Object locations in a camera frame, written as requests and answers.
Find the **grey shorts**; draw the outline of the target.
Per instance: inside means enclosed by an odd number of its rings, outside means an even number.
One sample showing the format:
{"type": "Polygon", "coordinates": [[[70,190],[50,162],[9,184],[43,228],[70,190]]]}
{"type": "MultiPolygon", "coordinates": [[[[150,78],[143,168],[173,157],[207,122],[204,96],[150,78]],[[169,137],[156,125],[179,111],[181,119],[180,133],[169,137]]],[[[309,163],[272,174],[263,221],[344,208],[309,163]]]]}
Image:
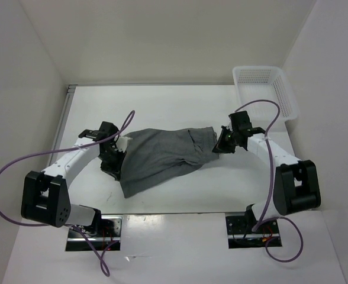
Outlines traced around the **grey shorts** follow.
{"type": "Polygon", "coordinates": [[[212,127],[174,131],[147,128],[125,137],[129,141],[120,177],[125,198],[219,159],[212,151],[217,142],[212,127]]]}

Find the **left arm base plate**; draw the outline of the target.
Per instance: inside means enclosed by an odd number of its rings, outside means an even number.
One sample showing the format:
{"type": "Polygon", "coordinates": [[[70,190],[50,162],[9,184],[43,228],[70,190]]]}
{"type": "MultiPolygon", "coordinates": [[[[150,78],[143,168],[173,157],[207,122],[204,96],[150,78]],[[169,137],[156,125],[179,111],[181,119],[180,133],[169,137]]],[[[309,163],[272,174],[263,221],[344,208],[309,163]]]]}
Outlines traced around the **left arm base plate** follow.
{"type": "MultiPolygon", "coordinates": [[[[77,227],[80,228],[96,251],[101,252],[104,249],[120,251],[122,221],[121,215],[102,215],[101,221],[96,227],[82,225],[77,225],[77,227]]],[[[78,231],[70,228],[65,251],[91,251],[91,247],[78,231]]]]}

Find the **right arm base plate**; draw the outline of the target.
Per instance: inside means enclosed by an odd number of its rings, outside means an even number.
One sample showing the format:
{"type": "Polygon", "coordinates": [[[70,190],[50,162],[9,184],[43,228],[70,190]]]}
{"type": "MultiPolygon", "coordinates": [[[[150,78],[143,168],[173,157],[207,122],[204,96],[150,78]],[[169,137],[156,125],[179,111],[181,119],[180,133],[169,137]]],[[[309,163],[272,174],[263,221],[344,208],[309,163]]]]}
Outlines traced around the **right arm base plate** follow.
{"type": "Polygon", "coordinates": [[[255,232],[247,225],[243,212],[225,215],[229,249],[281,247],[282,242],[276,221],[267,222],[255,232]]]}

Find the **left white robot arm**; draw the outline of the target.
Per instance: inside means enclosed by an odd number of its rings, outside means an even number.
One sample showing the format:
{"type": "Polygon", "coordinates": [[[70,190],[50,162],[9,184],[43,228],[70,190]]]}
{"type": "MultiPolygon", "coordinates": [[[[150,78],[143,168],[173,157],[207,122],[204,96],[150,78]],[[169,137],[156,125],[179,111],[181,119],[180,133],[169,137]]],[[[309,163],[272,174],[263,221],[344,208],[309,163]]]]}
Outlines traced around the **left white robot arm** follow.
{"type": "Polygon", "coordinates": [[[87,235],[101,233],[101,211],[72,204],[69,187],[78,174],[93,160],[100,159],[101,170],[119,180],[128,140],[118,137],[119,129],[102,122],[98,130],[84,130],[74,150],[64,154],[40,172],[31,171],[24,180],[21,215],[23,218],[60,228],[81,226],[87,235]]]}

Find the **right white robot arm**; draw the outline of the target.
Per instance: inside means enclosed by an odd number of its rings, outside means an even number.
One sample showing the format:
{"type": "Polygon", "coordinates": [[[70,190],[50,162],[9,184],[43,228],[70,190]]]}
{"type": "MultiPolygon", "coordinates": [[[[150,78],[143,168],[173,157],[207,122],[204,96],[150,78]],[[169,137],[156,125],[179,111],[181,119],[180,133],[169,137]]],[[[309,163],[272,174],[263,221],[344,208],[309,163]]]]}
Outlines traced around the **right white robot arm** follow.
{"type": "Polygon", "coordinates": [[[321,205],[314,162],[293,156],[272,141],[263,128],[253,127],[247,111],[234,112],[229,119],[229,125],[221,127],[221,134],[212,151],[231,154],[241,147],[270,169],[267,200],[246,208],[244,226],[248,231],[256,233],[265,226],[265,221],[321,205]]]}

